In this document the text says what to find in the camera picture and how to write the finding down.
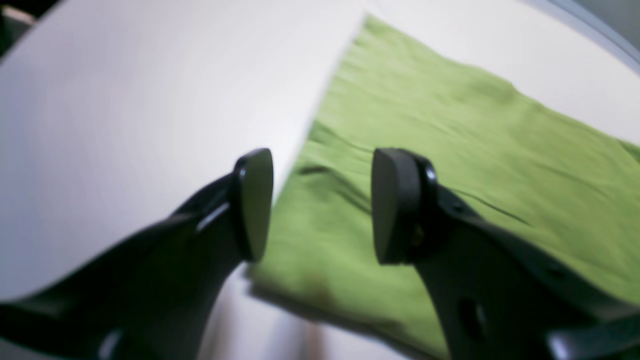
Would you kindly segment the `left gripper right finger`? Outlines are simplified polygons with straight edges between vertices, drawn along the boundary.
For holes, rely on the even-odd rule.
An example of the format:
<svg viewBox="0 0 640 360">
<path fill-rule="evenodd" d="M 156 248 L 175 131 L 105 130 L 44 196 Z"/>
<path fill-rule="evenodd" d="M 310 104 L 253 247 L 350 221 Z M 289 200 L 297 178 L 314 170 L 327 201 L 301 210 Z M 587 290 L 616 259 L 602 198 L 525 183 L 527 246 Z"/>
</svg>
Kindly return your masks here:
<svg viewBox="0 0 640 360">
<path fill-rule="evenodd" d="M 639 308 L 483 219 L 438 182 L 428 158 L 377 148 L 375 255 L 410 264 L 453 360 L 637 360 Z"/>
</svg>

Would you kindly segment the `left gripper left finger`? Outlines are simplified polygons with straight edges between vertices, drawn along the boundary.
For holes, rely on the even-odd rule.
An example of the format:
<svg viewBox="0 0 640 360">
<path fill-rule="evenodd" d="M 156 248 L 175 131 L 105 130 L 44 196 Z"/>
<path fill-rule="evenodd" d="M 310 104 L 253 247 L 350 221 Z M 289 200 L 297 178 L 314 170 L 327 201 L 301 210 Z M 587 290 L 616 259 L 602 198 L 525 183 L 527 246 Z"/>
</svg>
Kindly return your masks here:
<svg viewBox="0 0 640 360">
<path fill-rule="evenodd" d="M 274 162 L 238 158 L 166 219 L 2 303 L 1 337 L 58 360 L 195 360 L 226 279 L 265 253 Z"/>
</svg>

